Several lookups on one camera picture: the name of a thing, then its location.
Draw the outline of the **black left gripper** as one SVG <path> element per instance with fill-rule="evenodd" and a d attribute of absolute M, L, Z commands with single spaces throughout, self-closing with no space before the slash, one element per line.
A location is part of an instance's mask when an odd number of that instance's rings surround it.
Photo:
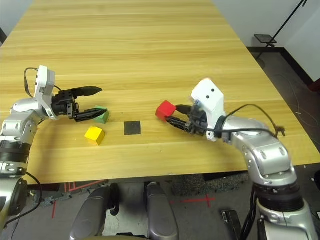
<path fill-rule="evenodd" d="M 92 108 L 80 112 L 79 104 L 75 102 L 77 97 L 88 97 L 101 92 L 96 86 L 83 86 L 68 90 L 61 90 L 52 97 L 51 108 L 56 116 L 67 116 L 76 122 L 95 119 L 107 112 L 104 108 Z"/>

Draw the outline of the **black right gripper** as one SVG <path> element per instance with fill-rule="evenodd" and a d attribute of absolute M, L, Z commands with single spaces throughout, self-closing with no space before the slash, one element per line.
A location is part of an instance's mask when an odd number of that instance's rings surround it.
<path fill-rule="evenodd" d="M 206 135 L 206 130 L 208 128 L 207 114 L 198 105 L 184 105 L 178 104 L 175 106 L 176 111 L 181 114 L 187 114 L 188 123 L 174 116 L 168 116 L 165 118 L 166 122 L 173 127 L 180 129 L 186 133 L 204 136 Z"/>

